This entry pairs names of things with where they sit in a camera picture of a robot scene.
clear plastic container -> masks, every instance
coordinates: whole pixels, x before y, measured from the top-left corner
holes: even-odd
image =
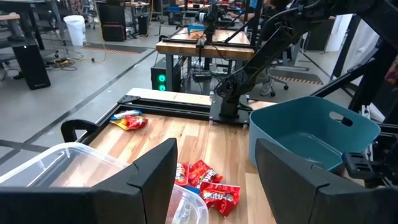
[[[92,187],[128,164],[80,143],[63,143],[0,177],[0,187]],[[208,210],[195,193],[174,185],[166,223],[208,223]]]

teal plastic bin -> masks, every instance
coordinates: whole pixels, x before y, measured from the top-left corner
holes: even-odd
[[[335,120],[349,119],[350,126]],[[373,121],[323,98],[308,96],[250,114],[249,157],[256,166],[256,140],[272,141],[328,171],[337,172],[343,152],[363,152],[380,133]]]

gray floor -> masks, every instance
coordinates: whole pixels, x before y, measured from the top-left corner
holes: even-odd
[[[63,121],[75,118],[96,121],[131,88],[151,88],[150,67],[155,64],[157,54],[154,47],[158,42],[158,31],[159,25],[152,23],[148,38],[109,42],[146,47],[147,50],[139,55],[105,55],[101,51],[69,46],[71,57],[84,55],[86,60],[76,60],[76,71],[49,72],[52,83],[50,88],[31,91],[24,80],[9,77],[0,82],[0,114],[3,117],[0,120],[0,175],[37,155],[37,151],[62,143],[60,125]],[[162,26],[163,35],[173,32],[175,27]],[[63,52],[54,35],[43,35],[43,38],[47,49],[60,49]],[[102,43],[98,29],[87,29],[86,38],[90,43]],[[0,52],[12,51],[2,49]],[[322,69],[304,55],[299,57],[297,65],[309,67],[309,73],[318,75],[323,83],[328,83],[327,74],[333,70],[338,54],[305,54]],[[100,62],[105,56],[106,60],[102,63],[92,63],[90,60],[94,57]],[[321,87],[294,82],[289,82],[289,86],[289,90],[285,91],[283,85],[275,84],[276,97],[269,98],[269,101],[280,102],[309,95]],[[350,101],[350,97],[341,90],[327,98],[343,106],[347,106]]]

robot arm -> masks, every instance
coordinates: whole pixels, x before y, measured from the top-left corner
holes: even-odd
[[[230,74],[216,87],[216,93],[223,98],[220,114],[235,116],[238,112],[239,97],[251,91],[260,73],[272,65],[280,53],[300,36],[327,20],[330,16],[357,13],[384,40],[398,49],[398,30],[386,21],[398,21],[397,6],[389,0],[309,0],[295,1],[290,9],[270,18],[280,19],[280,27],[271,38],[258,49],[245,66]],[[260,39],[267,29],[262,27]]]

red candy bag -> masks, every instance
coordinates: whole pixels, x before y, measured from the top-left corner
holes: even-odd
[[[189,163],[177,163],[177,170],[175,171],[174,183],[179,186],[186,186],[188,184]]]
[[[203,181],[219,183],[223,179],[222,175],[218,175],[210,166],[202,160],[196,162],[190,169],[189,184],[192,187],[200,189]]]
[[[202,182],[200,196],[208,208],[214,206],[225,217],[236,207],[240,199],[241,187]]]
[[[125,117],[127,121],[128,130],[134,130],[144,127],[148,123],[148,119],[145,119],[141,116],[129,116]]]

